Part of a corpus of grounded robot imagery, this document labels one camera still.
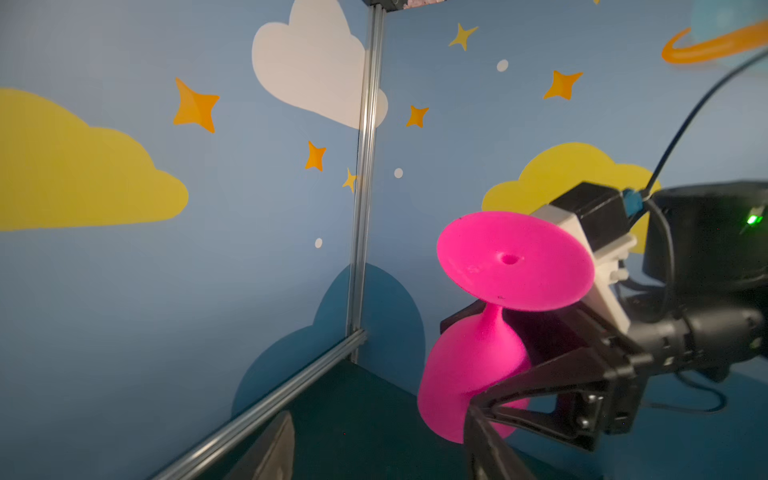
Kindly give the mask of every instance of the dark green floor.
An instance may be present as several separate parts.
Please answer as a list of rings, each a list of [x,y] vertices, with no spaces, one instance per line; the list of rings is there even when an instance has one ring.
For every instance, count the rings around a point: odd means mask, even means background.
[[[466,480],[461,445],[441,439],[419,416],[416,397],[343,361],[287,407],[296,428],[293,480]],[[219,480],[259,432],[203,473]],[[575,480],[520,454],[537,478]]]

